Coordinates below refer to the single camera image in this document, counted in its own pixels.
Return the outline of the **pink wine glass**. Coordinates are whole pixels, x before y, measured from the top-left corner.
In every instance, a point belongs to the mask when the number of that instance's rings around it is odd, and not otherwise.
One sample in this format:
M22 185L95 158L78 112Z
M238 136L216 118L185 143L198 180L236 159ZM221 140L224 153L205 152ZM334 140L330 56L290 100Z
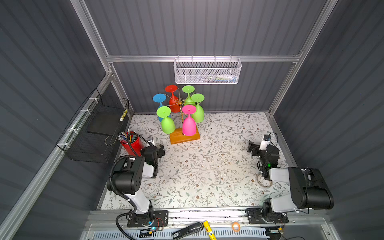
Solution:
M193 105L186 105L182 107L182 111L187 115L187 118L183 122L183 134L185 136L193 136L197 132L196 122L192 118L192 114L196 112L196 107Z

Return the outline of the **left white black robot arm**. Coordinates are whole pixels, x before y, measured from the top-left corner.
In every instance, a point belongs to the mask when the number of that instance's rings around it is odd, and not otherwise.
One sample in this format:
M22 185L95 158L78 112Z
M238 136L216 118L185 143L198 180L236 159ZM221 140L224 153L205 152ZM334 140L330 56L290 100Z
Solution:
M152 202L141 190L142 179L153 179L158 175L159 159L165 155L163 145L150 145L134 153L119 157L109 174L107 189L127 200L133 209L128 213L128 226L149 226L154 222Z

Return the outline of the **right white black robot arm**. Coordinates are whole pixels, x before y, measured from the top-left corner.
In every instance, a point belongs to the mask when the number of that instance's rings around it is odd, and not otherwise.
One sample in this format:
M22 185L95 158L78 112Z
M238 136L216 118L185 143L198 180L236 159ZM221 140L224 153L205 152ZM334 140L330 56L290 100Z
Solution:
M335 200L320 170L311 168L278 167L280 149L272 144L268 136L258 144L248 142L247 152L258 157L258 170L262 180L290 185L287 194L267 198L260 208L246 209L250 224L286 224L287 213L301 212L307 209L330 210Z

